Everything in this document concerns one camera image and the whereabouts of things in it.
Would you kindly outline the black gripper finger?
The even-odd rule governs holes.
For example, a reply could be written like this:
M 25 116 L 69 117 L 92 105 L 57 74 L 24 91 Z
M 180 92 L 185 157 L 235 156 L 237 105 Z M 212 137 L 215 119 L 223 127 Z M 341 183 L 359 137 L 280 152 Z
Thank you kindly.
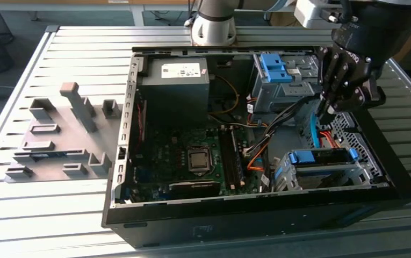
M 321 85 L 320 103 L 316 110 L 319 123 L 331 123 L 335 118 L 336 108 L 333 105 L 340 96 L 337 87 L 348 71 L 344 54 L 339 46 L 320 47 L 317 51 L 319 84 Z
M 385 94 L 376 79 L 368 79 L 356 86 L 333 103 L 333 110 L 339 112 L 353 112 L 377 107 L 385 103 Z

